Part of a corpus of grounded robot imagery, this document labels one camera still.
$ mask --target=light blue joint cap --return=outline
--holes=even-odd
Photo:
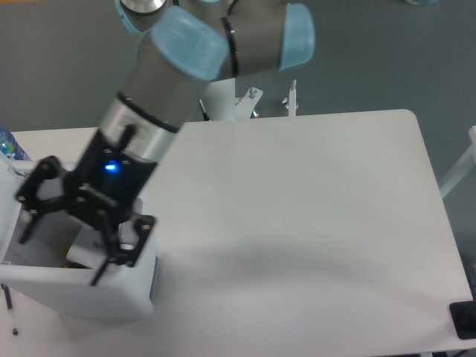
[[[229,52],[223,37],[178,6],[167,9],[150,36],[171,65],[199,80],[217,78]]]
[[[124,13],[124,9],[120,5],[120,0],[114,0],[114,3],[116,5],[116,10],[118,11],[119,18],[122,21],[122,25],[124,25],[126,30],[128,30],[130,33],[142,33],[142,31],[139,31],[137,28],[134,27],[133,24],[131,24],[126,13]]]
[[[314,50],[315,29],[311,13],[303,4],[287,4],[280,70],[306,63]]]

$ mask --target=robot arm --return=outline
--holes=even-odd
[[[45,214],[66,210],[102,234],[107,259],[92,285],[110,263],[134,266],[155,218],[133,213],[132,205],[205,86],[218,76],[285,68],[312,55],[314,29],[309,11],[303,5],[287,5],[278,12],[279,21],[268,19],[264,30],[262,24],[248,28],[233,16],[206,25],[180,7],[165,10],[142,40],[135,68],[77,167],[69,172],[57,158],[45,158],[20,187],[16,199],[29,220],[20,242],[30,239]],[[306,21],[296,22],[296,12]],[[302,24],[311,30],[305,36]],[[266,40],[270,44],[258,51]],[[233,44],[242,50],[234,51]],[[37,193],[48,179],[60,179],[63,194],[41,200]],[[119,225],[127,221],[138,235],[131,250],[122,248],[118,238]]]
[[[135,32],[147,31],[171,2],[115,1],[126,28],[132,26]],[[283,70],[309,61],[314,54],[314,22],[302,4],[287,4],[284,0],[175,0],[173,4],[193,13],[227,39],[229,53],[217,80]],[[139,14],[138,8],[153,10]]]

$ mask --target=white container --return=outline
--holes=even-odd
[[[113,266],[97,286],[90,286],[94,269],[63,268],[66,253],[81,226],[64,212],[46,215],[31,241],[18,244],[25,225],[21,205],[13,199],[23,178],[36,165],[32,161],[8,161],[0,155],[0,283],[68,315],[142,318],[153,311],[152,296],[160,250],[152,234],[135,266]],[[42,194],[55,196],[60,186],[51,180]]]

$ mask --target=blue led light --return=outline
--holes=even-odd
[[[119,171],[119,165],[116,161],[110,161],[104,168],[110,173],[116,173]]]

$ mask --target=white tabletop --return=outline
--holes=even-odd
[[[78,157],[92,129],[15,133]],[[13,292],[6,356],[365,357],[476,347],[471,293],[407,111],[185,126],[149,183],[163,249],[155,313],[61,316]]]

